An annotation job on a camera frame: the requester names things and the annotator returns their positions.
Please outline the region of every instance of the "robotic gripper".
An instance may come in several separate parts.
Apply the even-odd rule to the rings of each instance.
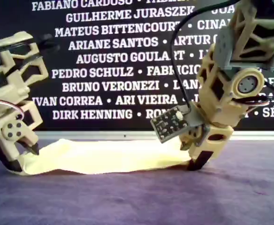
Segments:
[[[38,136],[33,129],[42,118],[35,103],[26,99],[29,87],[48,77],[40,49],[48,49],[50,39],[45,35],[36,43],[22,31],[0,40],[0,161],[13,172],[22,171],[16,144],[38,155]]]
[[[230,24],[202,60],[199,102],[178,105],[153,118],[162,143],[179,136],[188,170],[199,170],[221,153],[241,119],[269,102],[251,103],[265,85],[260,68],[274,71],[274,1],[241,0]]]

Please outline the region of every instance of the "black banner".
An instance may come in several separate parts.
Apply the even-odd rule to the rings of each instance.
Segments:
[[[172,73],[169,41],[186,15],[219,0],[0,0],[0,39],[19,31],[50,33],[61,45],[45,58],[49,78],[31,88],[48,131],[146,131],[150,119],[183,97]],[[191,20],[175,56],[187,93],[198,101],[201,59],[234,6]],[[274,76],[265,73],[274,85]],[[274,95],[263,90],[265,95]],[[274,130],[274,105],[236,130]]]

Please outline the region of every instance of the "white wire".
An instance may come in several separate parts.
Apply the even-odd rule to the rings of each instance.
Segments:
[[[12,103],[7,102],[7,101],[0,100],[0,105],[5,105],[5,106],[8,106],[10,108],[15,109],[16,111],[18,111],[21,114],[20,120],[24,119],[24,111],[20,107],[16,106],[15,104],[12,104]]]
[[[256,104],[245,104],[245,105],[250,106],[250,107],[262,107],[262,106],[267,106],[269,104],[270,104],[270,102],[256,103]]]

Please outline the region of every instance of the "black circuit board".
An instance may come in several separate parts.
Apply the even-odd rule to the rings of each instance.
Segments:
[[[151,120],[151,124],[156,131],[161,142],[165,142],[178,135],[182,129],[187,128],[188,124],[185,120],[177,117],[178,107],[174,107],[164,114]]]

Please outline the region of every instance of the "yellow fabric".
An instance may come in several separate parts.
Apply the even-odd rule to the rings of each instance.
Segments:
[[[37,175],[53,170],[82,174],[124,173],[167,168],[186,163],[188,152],[180,151],[178,138],[159,141],[74,142],[60,139],[40,150],[19,157],[23,172]]]

